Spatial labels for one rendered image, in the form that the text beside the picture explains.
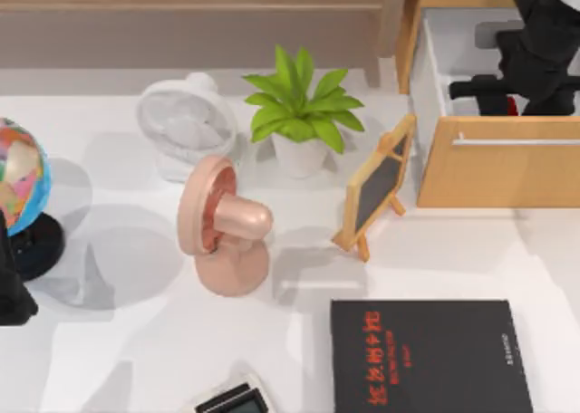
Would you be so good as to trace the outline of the white calculator with dark screen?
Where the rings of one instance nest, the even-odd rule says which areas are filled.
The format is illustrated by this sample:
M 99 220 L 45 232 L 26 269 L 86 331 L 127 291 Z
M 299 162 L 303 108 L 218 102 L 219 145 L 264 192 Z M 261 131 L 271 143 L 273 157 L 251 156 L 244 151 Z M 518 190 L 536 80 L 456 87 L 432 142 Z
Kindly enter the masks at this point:
M 179 413 L 282 413 L 254 373 L 231 376 L 188 401 Z

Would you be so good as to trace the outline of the wooden framed blackboard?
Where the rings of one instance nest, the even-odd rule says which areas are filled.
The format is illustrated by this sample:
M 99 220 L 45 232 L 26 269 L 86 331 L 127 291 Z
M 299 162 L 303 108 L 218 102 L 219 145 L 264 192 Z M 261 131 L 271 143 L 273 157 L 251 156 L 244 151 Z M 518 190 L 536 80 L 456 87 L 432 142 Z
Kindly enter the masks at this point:
M 406 209 L 398 199 L 417 118 L 409 113 L 391 131 L 381 135 L 375 150 L 356 170 L 346 186 L 342 225 L 333 242 L 345 252 L 354 250 L 368 262 L 370 249 L 366 233 L 383 211 L 391 208 L 402 216 Z

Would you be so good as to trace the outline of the wooden cupboard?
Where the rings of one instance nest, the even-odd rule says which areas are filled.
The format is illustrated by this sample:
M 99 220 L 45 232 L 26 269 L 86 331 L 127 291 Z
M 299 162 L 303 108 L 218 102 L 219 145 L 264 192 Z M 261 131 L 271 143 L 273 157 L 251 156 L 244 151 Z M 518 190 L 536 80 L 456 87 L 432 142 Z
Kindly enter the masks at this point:
M 0 77 L 12 90 L 66 88 L 75 70 L 268 68 L 274 48 L 321 68 L 394 52 L 403 0 L 0 0 Z

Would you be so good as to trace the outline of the green plant in white pot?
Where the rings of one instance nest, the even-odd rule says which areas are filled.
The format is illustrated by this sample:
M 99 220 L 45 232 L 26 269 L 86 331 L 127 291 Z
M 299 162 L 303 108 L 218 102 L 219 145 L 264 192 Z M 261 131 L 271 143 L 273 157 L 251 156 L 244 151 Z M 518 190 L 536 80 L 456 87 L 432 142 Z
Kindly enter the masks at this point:
M 341 128 L 363 132 L 353 113 L 363 103 L 347 93 L 346 68 L 326 72 L 314 79 L 314 59 L 304 47 L 291 55 L 275 47 L 275 71 L 250 73 L 243 80 L 257 89 L 245 103 L 256 107 L 250 122 L 250 141 L 270 139 L 279 167 L 292 178 L 317 173 L 330 152 L 342 155 L 345 141 Z

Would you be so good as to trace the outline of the white desk fan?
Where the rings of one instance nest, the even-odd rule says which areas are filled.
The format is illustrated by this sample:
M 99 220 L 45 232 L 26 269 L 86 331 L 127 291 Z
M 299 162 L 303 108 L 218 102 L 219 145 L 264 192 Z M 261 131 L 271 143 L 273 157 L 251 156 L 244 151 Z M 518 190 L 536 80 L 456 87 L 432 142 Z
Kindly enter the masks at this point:
M 237 151 L 237 119 L 206 72 L 154 82 L 141 93 L 136 120 L 157 152 L 162 178 L 184 182 L 208 155 Z

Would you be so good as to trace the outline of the black book with red lettering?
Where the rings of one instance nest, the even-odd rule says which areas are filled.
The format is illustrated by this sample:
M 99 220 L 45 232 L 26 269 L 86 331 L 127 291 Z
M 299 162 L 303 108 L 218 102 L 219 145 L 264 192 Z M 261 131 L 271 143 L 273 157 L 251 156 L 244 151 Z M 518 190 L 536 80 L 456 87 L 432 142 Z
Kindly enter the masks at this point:
M 534 413 L 506 300 L 341 300 L 334 413 Z

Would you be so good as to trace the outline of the pale wooden drawer front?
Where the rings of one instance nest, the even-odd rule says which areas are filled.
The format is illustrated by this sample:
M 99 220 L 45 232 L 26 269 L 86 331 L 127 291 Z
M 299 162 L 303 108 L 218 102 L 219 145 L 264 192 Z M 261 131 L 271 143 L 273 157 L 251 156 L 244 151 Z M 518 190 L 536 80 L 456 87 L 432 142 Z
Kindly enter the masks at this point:
M 580 139 L 580 117 L 439 118 L 419 207 L 580 207 L 580 147 L 452 146 L 460 133 L 468 139 Z

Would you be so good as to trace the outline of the pale grey rounded box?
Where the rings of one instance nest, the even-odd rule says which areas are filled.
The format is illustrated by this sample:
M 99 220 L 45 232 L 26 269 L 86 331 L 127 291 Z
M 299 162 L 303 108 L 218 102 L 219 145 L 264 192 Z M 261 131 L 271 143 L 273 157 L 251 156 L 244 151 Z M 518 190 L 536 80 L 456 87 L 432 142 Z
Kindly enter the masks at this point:
M 497 47 L 498 33 L 521 30 L 523 26 L 519 20 L 478 23 L 474 31 L 474 45 L 478 49 L 494 49 Z

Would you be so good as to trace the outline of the colourful globe on black stand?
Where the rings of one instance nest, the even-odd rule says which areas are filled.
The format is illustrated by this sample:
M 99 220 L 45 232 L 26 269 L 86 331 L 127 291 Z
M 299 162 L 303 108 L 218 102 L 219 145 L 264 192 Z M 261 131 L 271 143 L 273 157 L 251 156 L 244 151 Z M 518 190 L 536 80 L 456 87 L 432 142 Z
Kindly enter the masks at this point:
M 36 137 L 0 117 L 0 239 L 25 282 L 47 274 L 65 248 L 61 223 L 44 212 L 52 181 L 49 160 Z

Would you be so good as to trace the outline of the pulled-out drawer grey inside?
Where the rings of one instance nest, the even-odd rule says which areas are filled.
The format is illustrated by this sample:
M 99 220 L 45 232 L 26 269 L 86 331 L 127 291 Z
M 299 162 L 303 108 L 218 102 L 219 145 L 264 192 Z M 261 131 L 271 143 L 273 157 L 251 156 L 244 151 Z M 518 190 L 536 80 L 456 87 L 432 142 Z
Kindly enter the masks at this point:
M 415 148 L 420 175 L 430 152 L 441 117 L 487 117 L 479 115 L 474 98 L 452 100 L 449 85 L 473 75 L 498 75 L 498 49 L 478 49 L 474 31 L 486 21 L 520 20 L 514 8 L 430 8 L 422 13 L 420 32 L 411 71 L 411 101 L 418 119 Z M 580 92 L 575 95 L 575 113 L 580 117 Z

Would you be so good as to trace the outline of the pink desk fan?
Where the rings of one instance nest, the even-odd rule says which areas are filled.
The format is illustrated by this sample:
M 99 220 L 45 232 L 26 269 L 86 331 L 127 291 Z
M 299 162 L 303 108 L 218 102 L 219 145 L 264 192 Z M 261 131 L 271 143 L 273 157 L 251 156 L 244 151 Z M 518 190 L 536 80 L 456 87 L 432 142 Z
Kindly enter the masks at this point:
M 270 265 L 265 238 L 273 224 L 266 205 L 237 193 L 229 158 L 208 155 L 194 167 L 179 201 L 178 240 L 212 293 L 239 297 L 263 283 Z

